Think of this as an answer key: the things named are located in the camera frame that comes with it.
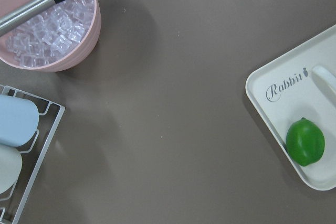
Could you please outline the pink bowl with ice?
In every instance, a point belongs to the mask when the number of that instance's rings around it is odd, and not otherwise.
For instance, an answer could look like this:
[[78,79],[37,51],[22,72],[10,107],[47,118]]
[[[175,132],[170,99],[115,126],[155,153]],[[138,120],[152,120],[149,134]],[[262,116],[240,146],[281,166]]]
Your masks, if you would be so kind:
[[[30,0],[1,0],[1,16],[6,15],[19,6],[27,3]],[[100,35],[101,30],[101,13],[98,0],[94,0],[93,6],[93,18],[90,27],[82,39],[82,41],[66,56],[60,60],[41,67],[21,67],[19,62],[16,61],[14,54],[8,52],[5,46],[5,42],[9,33],[1,37],[1,61],[9,66],[18,69],[41,71],[41,72],[58,72],[69,68],[72,68],[82,62],[94,49]]]

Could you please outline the steel muddler black tip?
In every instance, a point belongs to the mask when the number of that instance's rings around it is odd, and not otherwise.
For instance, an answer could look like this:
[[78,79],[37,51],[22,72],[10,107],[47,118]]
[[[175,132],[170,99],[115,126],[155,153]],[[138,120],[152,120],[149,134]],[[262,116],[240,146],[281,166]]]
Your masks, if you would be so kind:
[[1,36],[65,0],[31,0],[1,17]]

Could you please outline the cream rectangular tray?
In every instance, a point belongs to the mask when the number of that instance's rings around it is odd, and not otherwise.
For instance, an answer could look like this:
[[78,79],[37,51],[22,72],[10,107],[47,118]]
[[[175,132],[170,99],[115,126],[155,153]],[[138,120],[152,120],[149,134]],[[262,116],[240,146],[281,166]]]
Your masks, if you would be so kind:
[[[321,65],[335,75],[335,26],[252,72],[245,90],[302,181],[315,190],[335,188],[335,98],[315,85],[312,68]],[[322,158],[302,167],[288,156],[286,135],[294,122],[306,118],[325,138]]]

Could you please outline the blue cup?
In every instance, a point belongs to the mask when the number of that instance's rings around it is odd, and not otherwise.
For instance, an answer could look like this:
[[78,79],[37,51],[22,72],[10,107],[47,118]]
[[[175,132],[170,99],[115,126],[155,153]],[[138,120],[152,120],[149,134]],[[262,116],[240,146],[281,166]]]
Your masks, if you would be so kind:
[[19,147],[34,135],[39,112],[30,100],[1,95],[1,144]]

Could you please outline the green lime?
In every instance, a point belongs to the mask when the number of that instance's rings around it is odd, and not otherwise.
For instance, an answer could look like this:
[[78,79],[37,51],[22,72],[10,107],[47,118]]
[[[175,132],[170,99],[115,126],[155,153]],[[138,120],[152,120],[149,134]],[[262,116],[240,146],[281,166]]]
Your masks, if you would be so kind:
[[325,138],[320,128],[312,121],[301,118],[291,124],[286,135],[288,155],[300,166],[319,161],[325,150]]

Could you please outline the white ceramic spoon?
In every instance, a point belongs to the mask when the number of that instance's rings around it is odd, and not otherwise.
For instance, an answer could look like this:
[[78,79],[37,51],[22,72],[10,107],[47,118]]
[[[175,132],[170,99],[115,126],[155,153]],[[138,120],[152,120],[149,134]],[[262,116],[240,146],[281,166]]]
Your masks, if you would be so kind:
[[327,68],[317,65],[312,68],[312,78],[317,88],[328,98],[335,98],[335,75]]

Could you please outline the white cup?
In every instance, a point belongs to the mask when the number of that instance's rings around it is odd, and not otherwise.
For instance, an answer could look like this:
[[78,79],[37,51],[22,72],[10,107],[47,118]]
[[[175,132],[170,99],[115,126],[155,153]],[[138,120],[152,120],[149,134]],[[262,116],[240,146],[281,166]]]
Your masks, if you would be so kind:
[[20,152],[10,146],[1,145],[1,194],[17,181],[22,169]]

